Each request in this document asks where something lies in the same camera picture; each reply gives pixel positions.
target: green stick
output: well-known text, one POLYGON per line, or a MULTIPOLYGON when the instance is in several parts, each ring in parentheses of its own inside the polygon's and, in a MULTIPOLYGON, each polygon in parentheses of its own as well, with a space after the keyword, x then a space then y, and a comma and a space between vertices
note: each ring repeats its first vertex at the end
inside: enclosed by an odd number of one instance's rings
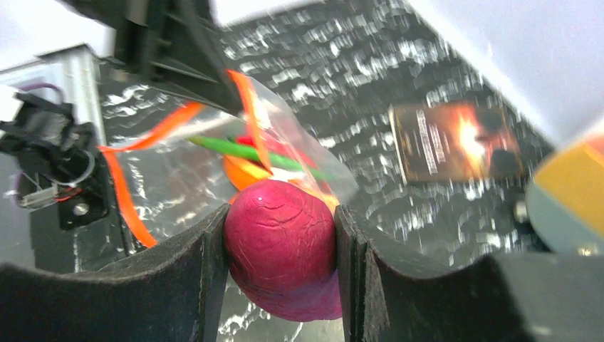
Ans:
MULTIPOLYGON (((252 146, 240 145, 235 142, 229 142, 228 140, 217 138, 202 137, 200 135, 187 138, 187 140, 197 146, 205 147, 223 155, 232 155, 233 157, 260 162, 258 151, 252 146)), ((296 162, 295 160, 283 155, 269 152, 269 160, 274 167, 279 167, 281 169, 290 171, 304 171, 304 167, 302 167, 299 162, 296 162)), ((320 180, 325 180, 326 175, 323 172, 313 169, 312 167, 307 167, 307 169, 313 174, 314 177, 320 180)))

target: pink ball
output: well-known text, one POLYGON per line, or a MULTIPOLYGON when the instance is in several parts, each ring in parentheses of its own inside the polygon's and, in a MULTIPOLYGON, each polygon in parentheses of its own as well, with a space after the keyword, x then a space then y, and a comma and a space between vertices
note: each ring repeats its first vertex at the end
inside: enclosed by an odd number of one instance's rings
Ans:
POLYGON ((224 224, 233 279, 277 317, 342 317, 335 225, 328 207, 294 185, 263 180, 235 199, 224 224))

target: card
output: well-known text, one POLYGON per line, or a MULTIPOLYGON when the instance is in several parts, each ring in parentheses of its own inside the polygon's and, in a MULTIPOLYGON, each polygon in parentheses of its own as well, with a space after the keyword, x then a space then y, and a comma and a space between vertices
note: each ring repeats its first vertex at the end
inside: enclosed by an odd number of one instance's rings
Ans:
POLYGON ((525 173, 501 108, 466 103, 390 108, 403 182, 466 181, 525 173))

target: white surface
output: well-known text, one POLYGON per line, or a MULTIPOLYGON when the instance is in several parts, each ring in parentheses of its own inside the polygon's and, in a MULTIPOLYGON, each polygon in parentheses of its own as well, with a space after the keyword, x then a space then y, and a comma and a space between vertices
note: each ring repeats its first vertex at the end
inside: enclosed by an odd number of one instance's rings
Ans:
POLYGON ((81 43, 107 56, 113 52, 112 40, 112 30, 57 1, 0 0, 0 70, 81 43))
POLYGON ((23 102, 15 98, 17 90, 7 85, 0 84, 0 121, 13 121, 20 111, 23 102))
POLYGON ((210 0, 214 20, 220 26, 228 26, 275 14, 286 9, 300 7, 320 0, 210 0))
POLYGON ((604 1, 407 2, 557 147, 602 120, 604 1))
MULTIPOLYGON (((226 26, 316 0, 211 1, 216 22, 226 26)), ((56 0, 0 0, 0 70, 81 43, 89 44, 98 56, 109 56, 113 30, 56 0)))

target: clear plastic bag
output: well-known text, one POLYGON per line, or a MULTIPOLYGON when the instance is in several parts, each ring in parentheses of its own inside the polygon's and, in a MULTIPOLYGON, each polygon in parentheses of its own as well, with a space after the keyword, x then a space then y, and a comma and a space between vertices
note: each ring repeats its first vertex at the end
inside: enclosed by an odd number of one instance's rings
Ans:
POLYGON ((122 216, 146 247, 183 232, 258 180, 291 182, 332 210, 357 189, 348 168, 303 130, 285 101, 247 76, 231 76, 246 120, 189 103, 133 141, 100 148, 122 216), (223 156, 187 140, 194 136, 247 139, 259 160, 223 156))

